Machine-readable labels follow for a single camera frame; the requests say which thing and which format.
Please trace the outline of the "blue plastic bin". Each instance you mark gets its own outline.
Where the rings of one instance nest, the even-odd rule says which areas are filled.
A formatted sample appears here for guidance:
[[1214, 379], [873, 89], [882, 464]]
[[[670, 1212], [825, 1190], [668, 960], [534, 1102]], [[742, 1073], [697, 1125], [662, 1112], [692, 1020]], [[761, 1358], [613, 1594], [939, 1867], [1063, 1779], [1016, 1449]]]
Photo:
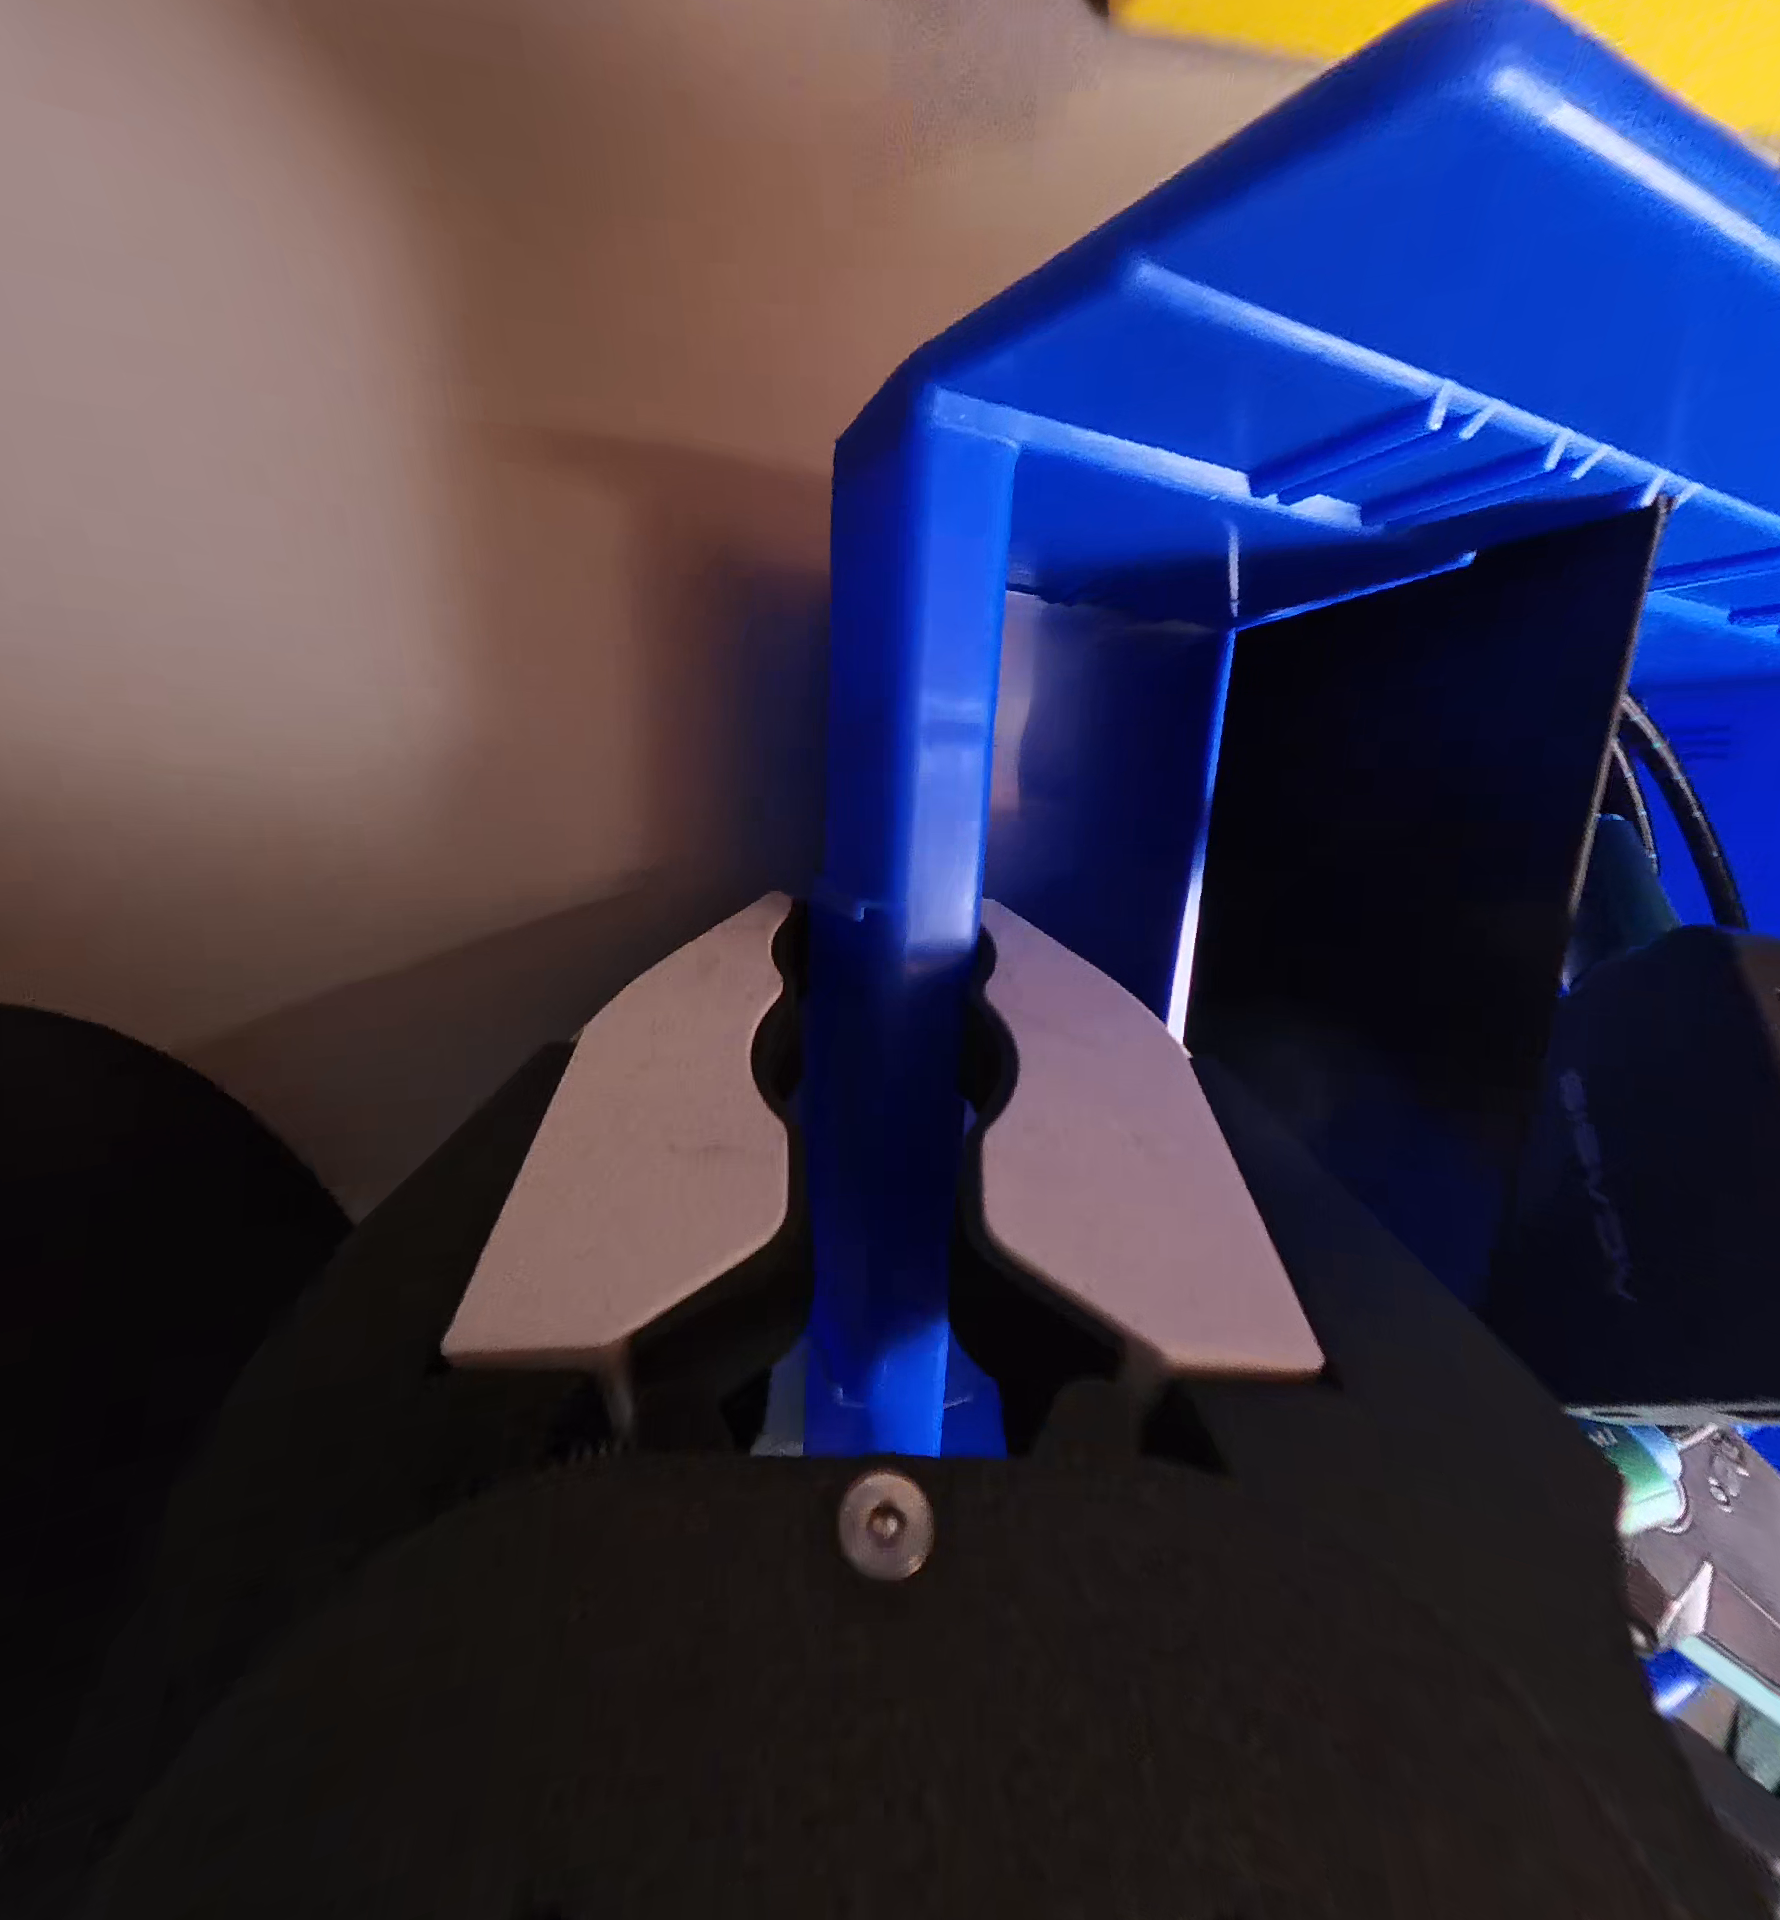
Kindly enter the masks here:
[[1535, 1573], [1484, 1294], [1561, 998], [1761, 933], [1667, 733], [1780, 646], [1780, 172], [1541, 5], [1439, 5], [918, 348], [836, 445], [812, 1452], [950, 1457], [992, 899], [1164, 1017], [1310, 1383], [972, 1395], [962, 1477], [1357, 1459]]

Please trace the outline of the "dark blurred device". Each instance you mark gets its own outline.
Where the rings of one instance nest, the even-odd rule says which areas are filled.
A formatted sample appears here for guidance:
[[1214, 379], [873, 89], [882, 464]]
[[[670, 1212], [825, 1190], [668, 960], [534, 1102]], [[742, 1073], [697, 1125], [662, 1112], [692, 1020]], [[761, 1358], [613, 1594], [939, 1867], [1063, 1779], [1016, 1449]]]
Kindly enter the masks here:
[[1623, 1541], [1629, 1618], [1780, 1726], [1780, 1518], [1707, 1509]]

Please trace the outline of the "yellow plastic bin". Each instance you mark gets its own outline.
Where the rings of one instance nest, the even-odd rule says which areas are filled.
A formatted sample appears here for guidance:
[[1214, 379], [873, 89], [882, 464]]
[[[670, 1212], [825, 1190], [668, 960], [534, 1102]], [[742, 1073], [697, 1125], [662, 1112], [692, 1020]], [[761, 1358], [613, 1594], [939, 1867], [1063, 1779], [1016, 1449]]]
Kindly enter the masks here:
[[[1104, 12], [1130, 32], [1335, 62], [1419, 8], [1419, 3], [1107, 3]], [[1555, 8], [1720, 125], [1780, 138], [1780, 3]]]

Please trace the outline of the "multiport adapter hub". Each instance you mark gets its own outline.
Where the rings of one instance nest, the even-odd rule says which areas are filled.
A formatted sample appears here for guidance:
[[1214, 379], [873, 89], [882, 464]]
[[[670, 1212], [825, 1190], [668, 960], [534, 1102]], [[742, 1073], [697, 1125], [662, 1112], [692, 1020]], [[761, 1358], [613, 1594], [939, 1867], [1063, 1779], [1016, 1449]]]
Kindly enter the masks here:
[[1780, 1425], [1780, 940], [1681, 925], [1561, 998], [1484, 1316], [1575, 1413]]

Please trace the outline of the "black quilted cushion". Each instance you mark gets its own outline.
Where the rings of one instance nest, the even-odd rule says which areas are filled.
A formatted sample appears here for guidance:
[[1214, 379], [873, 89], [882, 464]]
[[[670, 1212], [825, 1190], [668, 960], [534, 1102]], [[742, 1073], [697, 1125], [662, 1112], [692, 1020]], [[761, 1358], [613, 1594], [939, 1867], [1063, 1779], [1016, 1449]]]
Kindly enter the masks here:
[[349, 1231], [206, 1075], [0, 1003], [0, 1864], [62, 1768], [185, 1460]]

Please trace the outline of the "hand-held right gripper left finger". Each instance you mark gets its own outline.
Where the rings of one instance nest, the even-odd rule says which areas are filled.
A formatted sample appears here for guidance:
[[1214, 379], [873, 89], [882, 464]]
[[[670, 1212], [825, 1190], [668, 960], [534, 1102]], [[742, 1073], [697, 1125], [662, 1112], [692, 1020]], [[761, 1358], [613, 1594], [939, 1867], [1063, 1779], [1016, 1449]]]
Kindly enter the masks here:
[[765, 893], [583, 1025], [445, 1327], [451, 1368], [579, 1375], [613, 1432], [684, 1432], [803, 1338], [794, 921]]

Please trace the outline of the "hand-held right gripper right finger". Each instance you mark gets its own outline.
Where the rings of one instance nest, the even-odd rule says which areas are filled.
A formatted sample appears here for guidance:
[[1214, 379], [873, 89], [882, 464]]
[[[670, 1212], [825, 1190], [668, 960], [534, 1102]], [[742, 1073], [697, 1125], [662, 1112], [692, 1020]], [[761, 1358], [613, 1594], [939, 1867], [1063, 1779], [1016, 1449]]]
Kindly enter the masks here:
[[1184, 1383], [1327, 1368], [1167, 1021], [1014, 909], [982, 904], [969, 1017], [953, 1334], [1008, 1427], [1081, 1383], [1134, 1415]]

